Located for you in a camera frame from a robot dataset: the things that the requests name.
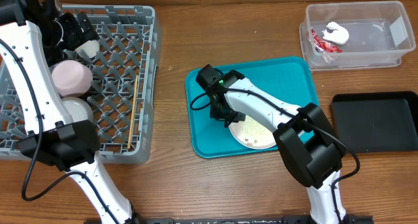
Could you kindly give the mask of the white cup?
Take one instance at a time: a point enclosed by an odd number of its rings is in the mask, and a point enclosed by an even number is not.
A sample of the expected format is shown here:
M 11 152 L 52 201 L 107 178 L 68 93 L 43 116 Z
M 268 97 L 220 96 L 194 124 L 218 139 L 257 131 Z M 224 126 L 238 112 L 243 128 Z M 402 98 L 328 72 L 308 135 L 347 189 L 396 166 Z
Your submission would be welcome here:
M 95 57 L 96 53 L 100 50 L 100 44 L 97 40 L 89 40 L 75 49 L 78 55 L 84 52 L 89 58 Z

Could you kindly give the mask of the large white plate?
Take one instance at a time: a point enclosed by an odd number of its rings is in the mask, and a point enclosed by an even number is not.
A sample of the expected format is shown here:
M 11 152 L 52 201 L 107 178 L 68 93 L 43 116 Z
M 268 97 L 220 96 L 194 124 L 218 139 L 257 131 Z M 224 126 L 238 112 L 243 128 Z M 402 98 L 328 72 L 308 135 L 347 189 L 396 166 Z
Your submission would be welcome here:
M 276 145 L 272 132 L 249 116 L 244 121 L 232 122 L 229 130 L 240 144 L 253 150 L 264 150 Z

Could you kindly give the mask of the wooden chopstick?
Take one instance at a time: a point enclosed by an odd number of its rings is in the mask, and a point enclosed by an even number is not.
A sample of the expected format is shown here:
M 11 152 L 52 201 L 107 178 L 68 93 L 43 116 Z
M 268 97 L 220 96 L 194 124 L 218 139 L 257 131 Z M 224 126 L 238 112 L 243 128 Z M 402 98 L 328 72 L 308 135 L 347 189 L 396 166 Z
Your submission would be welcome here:
M 131 109 L 131 121 L 130 121 L 130 126 L 129 126 L 129 137 L 128 137 L 128 143 L 127 143 L 128 151 L 131 149 L 133 128 L 135 124 L 135 111 L 137 109 L 136 101 L 137 101 L 137 92 L 138 92 L 138 79 L 139 79 L 139 75 L 136 76 L 135 83 L 134 83 L 134 92 L 133 92 L 132 109 Z

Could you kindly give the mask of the grey plastic dish rack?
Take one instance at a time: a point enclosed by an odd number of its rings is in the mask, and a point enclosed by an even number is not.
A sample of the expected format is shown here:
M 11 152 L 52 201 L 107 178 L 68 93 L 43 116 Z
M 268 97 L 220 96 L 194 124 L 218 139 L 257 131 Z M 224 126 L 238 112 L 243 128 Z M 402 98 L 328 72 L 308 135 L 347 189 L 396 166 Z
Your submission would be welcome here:
M 65 50 L 64 60 L 77 61 L 90 69 L 93 81 L 78 98 L 93 111 L 99 137 L 99 155 L 105 163 L 144 163 L 150 156 L 153 124 L 153 81 L 159 63 L 161 28 L 148 6 L 65 6 L 64 12 L 85 12 L 99 36 L 100 50 L 89 58 L 84 52 Z M 58 64 L 50 66 L 50 72 Z M 131 149 L 129 126 L 136 76 L 137 109 Z M 27 137 L 24 113 L 12 78 L 1 64 L 1 158 L 30 160 L 18 143 Z

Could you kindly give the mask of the grey bowl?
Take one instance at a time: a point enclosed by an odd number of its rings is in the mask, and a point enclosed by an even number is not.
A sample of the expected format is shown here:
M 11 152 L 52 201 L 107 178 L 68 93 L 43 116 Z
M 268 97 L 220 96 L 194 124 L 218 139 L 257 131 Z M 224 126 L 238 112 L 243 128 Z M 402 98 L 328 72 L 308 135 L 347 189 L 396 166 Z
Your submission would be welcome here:
M 89 120 L 93 123 L 93 111 L 87 102 L 78 97 L 65 97 L 62 103 L 74 122 Z

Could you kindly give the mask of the red snack wrapper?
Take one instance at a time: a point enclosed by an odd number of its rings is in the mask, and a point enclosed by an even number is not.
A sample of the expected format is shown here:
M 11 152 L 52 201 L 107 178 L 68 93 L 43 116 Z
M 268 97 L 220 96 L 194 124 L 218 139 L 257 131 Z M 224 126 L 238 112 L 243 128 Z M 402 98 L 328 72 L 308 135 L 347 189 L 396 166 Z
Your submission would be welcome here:
M 313 36 L 313 43 L 315 45 L 315 49 L 318 52 L 322 52 L 322 53 L 341 53 L 342 50 L 339 49 L 339 47 L 337 47 L 334 44 L 331 44 L 323 39 L 321 39 L 317 33 L 311 29 L 312 32 L 312 36 Z

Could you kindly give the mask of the white tissue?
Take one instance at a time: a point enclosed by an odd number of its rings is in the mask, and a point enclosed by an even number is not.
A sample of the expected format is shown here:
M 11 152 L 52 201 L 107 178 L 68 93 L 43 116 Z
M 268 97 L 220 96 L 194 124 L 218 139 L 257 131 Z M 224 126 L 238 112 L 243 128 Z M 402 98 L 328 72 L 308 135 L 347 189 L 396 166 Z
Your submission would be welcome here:
M 329 22 L 326 29 L 322 30 L 323 38 L 335 44 L 345 44 L 349 40 L 349 32 L 336 22 Z

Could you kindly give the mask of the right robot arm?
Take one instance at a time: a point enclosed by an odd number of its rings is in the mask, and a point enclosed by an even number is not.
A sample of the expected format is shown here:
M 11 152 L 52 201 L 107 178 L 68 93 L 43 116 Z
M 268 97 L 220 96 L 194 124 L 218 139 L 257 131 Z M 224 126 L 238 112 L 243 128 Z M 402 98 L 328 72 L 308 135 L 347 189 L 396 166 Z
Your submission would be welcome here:
M 272 133 L 286 169 L 307 189 L 314 223 L 344 222 L 338 182 L 346 150 L 319 106 L 283 102 L 236 70 L 206 65 L 196 81 L 209 98 L 212 119 L 228 127 L 251 117 Z

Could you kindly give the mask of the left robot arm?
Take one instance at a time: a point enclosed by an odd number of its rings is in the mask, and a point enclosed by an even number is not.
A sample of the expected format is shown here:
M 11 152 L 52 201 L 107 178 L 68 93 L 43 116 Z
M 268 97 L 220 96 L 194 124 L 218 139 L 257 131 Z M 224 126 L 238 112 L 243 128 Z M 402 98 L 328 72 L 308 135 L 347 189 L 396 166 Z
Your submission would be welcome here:
M 1 57 L 24 113 L 21 153 L 32 163 L 57 167 L 85 193 L 102 223 L 140 223 L 99 155 L 89 120 L 74 121 L 53 83 L 50 66 L 65 50 L 97 52 L 99 37 L 85 13 L 62 11 L 57 0 L 1 0 Z

